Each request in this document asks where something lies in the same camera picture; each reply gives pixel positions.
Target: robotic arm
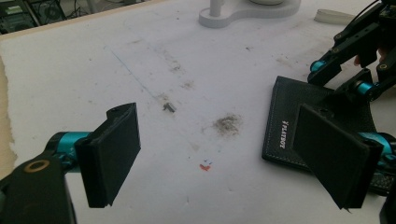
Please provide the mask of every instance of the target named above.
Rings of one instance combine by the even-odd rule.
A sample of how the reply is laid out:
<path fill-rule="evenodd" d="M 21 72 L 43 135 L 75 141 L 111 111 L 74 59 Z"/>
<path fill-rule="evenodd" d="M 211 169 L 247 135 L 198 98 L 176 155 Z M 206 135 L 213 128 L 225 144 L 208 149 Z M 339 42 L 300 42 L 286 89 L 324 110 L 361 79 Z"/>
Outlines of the robotic arm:
<path fill-rule="evenodd" d="M 378 82 L 367 80 L 367 76 L 356 76 L 349 85 L 342 86 L 349 99 L 373 101 L 384 91 L 396 84 L 396 1 L 384 0 L 352 21 L 341 33 L 334 36 L 334 46 L 319 60 L 311 64 L 308 82 L 323 86 L 341 72 L 340 64 L 356 55 L 359 56 L 362 73 L 376 61 L 378 47 L 390 49 L 386 59 L 376 67 Z"/>
<path fill-rule="evenodd" d="M 347 100 L 352 104 L 371 102 L 396 84 L 396 1 L 382 0 L 382 3 L 374 1 L 368 7 L 371 8 L 355 18 L 341 33 L 335 35 L 333 47 L 319 60 L 311 64 L 308 83 L 323 86 L 342 71 L 340 66 L 342 63 L 356 55 L 360 58 L 362 70 L 334 92 L 331 97 L 335 101 Z M 376 52 L 380 46 L 386 46 L 389 52 L 385 60 L 380 62 L 375 69 L 378 81 L 374 83 L 371 71 L 365 67 L 377 60 Z M 306 121 L 305 119 L 304 121 L 299 121 L 299 125 L 304 126 Z M 305 131 L 301 129 L 296 132 L 302 133 Z M 374 140 L 375 144 L 379 143 L 382 145 L 382 161 L 374 165 L 377 165 L 377 168 L 382 169 L 384 172 L 396 175 L 395 138 L 383 133 L 368 135 L 361 133 L 361 136 L 363 139 Z M 294 143 L 295 146 L 302 143 L 299 140 L 296 141 L 297 143 Z M 305 157 L 303 159 L 307 159 L 309 163 L 310 158 L 306 153 L 312 152 L 312 150 L 308 151 L 298 148 L 296 150 L 300 150 L 299 153 L 302 153 L 301 155 Z M 312 161 L 312 165 L 312 167 L 315 166 L 315 161 Z M 396 223 L 395 182 L 393 181 L 388 198 L 381 210 L 381 224 Z"/>
<path fill-rule="evenodd" d="M 92 133 L 56 133 L 0 181 L 0 223 L 77 223 L 64 175 L 81 171 L 90 207 L 113 204 L 140 150 L 135 104 L 107 111 Z"/>

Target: black wallet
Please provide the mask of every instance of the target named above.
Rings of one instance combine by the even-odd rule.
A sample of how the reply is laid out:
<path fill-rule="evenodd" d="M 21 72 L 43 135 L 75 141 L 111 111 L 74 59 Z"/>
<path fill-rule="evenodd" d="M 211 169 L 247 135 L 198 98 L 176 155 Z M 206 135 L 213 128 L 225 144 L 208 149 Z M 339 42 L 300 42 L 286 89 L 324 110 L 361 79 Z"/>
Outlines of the black wallet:
<path fill-rule="evenodd" d="M 333 90 L 328 88 L 286 77 L 278 77 L 273 89 L 262 157 L 267 161 L 310 171 L 307 164 L 292 146 L 297 115 L 302 105 L 314 106 L 319 108 L 319 110 L 332 111 L 332 119 L 353 133 L 376 132 L 369 103 L 359 105 L 335 104 L 334 101 L 329 100 L 331 99 L 329 96 L 332 93 Z M 386 196 L 393 182 L 393 177 L 381 172 L 375 172 L 369 182 L 370 191 Z M 348 203 L 352 205 L 349 207 L 353 207 L 353 202 L 344 202 L 344 204 L 340 203 L 338 205 L 342 207 L 348 205 Z"/>

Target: black cable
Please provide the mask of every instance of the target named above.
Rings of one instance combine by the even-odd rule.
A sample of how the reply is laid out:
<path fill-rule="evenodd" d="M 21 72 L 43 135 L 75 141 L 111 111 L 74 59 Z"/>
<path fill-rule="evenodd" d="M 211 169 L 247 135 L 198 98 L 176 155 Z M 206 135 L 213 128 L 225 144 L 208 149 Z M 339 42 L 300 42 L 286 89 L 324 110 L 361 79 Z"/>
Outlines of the black cable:
<path fill-rule="evenodd" d="M 353 20 L 350 22 L 352 23 L 353 21 L 355 21 L 363 12 L 365 12 L 367 9 L 369 9 L 372 5 L 374 5 L 376 2 L 378 2 L 379 0 L 374 0 L 374 2 L 372 2 L 370 5 L 368 5 L 367 7 L 365 7 L 358 15 L 356 15 L 355 18 L 353 18 Z"/>
<path fill-rule="evenodd" d="M 77 0 L 75 0 L 75 15 L 77 16 Z"/>
<path fill-rule="evenodd" d="M 52 7 L 53 7 L 53 5 L 55 4 L 55 6 L 56 6 L 56 2 L 55 2 L 56 0 L 52 0 L 52 2 L 50 2 L 49 3 L 49 6 L 47 7 L 49 10 L 48 10 L 48 13 L 50 14 L 50 11 L 53 9 Z M 48 24 L 50 22 L 50 15 L 47 15 L 47 18 L 46 18 L 46 24 Z"/>

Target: white surface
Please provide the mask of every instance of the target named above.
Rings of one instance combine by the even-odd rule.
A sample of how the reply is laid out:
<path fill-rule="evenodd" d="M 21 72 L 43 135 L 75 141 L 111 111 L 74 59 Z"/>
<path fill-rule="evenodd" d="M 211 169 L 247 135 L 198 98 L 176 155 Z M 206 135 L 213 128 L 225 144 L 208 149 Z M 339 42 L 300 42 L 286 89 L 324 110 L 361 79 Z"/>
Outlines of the white surface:
<path fill-rule="evenodd" d="M 199 13 L 199 22 L 209 28 L 223 28 L 245 18 L 282 18 L 295 14 L 301 0 L 285 0 L 272 6 L 259 5 L 248 0 L 211 0 L 210 7 Z"/>
<path fill-rule="evenodd" d="M 261 159 L 276 76 L 306 80 L 343 28 L 313 21 L 318 8 L 369 2 L 306 0 L 289 18 L 213 30 L 197 21 L 208 1 L 173 0 L 2 41 L 17 164 L 54 133 L 94 130 L 137 102 L 142 149 L 114 205 L 90 209 L 80 175 L 67 175 L 79 223 L 379 223 L 384 198 L 340 211 L 313 176 Z M 343 68 L 330 87 L 359 70 Z M 391 91 L 373 113 L 396 135 Z M 221 135 L 214 123 L 229 115 L 237 131 Z"/>

